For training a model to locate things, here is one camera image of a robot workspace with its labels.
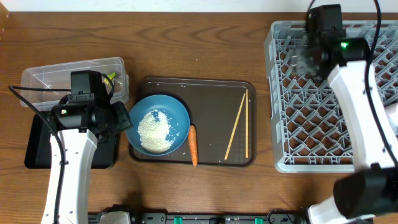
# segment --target wood grain surface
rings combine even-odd
[[[34,113],[8,91],[29,67],[122,57],[130,76],[130,110],[146,76],[245,80],[257,91],[257,158],[244,169],[136,162],[121,134],[115,166],[91,170],[88,210],[112,204],[142,211],[267,213],[328,198],[344,174],[281,174],[272,160],[269,84],[263,43],[274,21],[302,13],[22,13],[10,14],[0,41],[1,223],[41,221],[50,170],[26,169]],[[375,19],[344,14],[344,19]],[[383,19],[398,19],[385,14]],[[376,219],[397,223],[398,215]]]

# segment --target dish rack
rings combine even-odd
[[[337,98],[290,66],[292,50],[308,44],[304,21],[277,21],[264,43],[271,94],[274,165],[279,172],[353,172],[353,150]],[[369,47],[376,21],[343,21],[347,37]],[[398,21],[382,21],[373,60],[384,106],[398,101]]]

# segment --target green connector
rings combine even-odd
[[[262,222],[263,222],[262,218],[255,218],[254,219],[254,224],[262,224]]]
[[[174,217],[174,224],[182,224],[182,217]]]

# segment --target blue bowl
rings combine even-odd
[[[174,139],[174,143],[169,150],[155,154],[147,151],[141,146],[141,140],[138,134],[138,124],[144,118],[145,114],[153,110],[159,110],[167,114],[169,124],[171,125],[170,133],[167,136],[167,140]],[[139,152],[149,156],[163,156],[178,149],[185,141],[188,136],[190,120],[187,109],[182,105],[181,102],[166,95],[153,95],[142,99],[136,103],[131,109],[130,118],[132,122],[132,128],[126,131],[127,138],[132,146]]]

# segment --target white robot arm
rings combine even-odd
[[[353,147],[356,172],[368,170],[372,164],[379,164],[381,168],[394,167],[390,155],[384,149],[384,143],[377,130],[368,98],[364,92],[365,67],[365,61],[348,62],[345,67],[337,65],[328,77],[328,82],[337,96],[346,120]],[[369,73],[374,74],[372,65]],[[374,75],[369,76],[369,82],[373,89],[371,93],[377,116],[394,155],[398,157],[398,141],[387,120]],[[372,213],[357,218],[346,218],[339,212],[334,196],[308,209],[308,219],[311,224],[345,224],[358,218],[368,219],[373,216]]]
[[[87,223],[90,169],[98,139],[90,130],[79,133],[79,129],[59,131],[58,136],[64,146],[65,158],[68,161],[63,175],[58,221],[59,223]],[[51,224],[54,221],[55,196],[60,177],[60,150],[54,136],[51,137],[50,142],[52,164],[42,224]]]

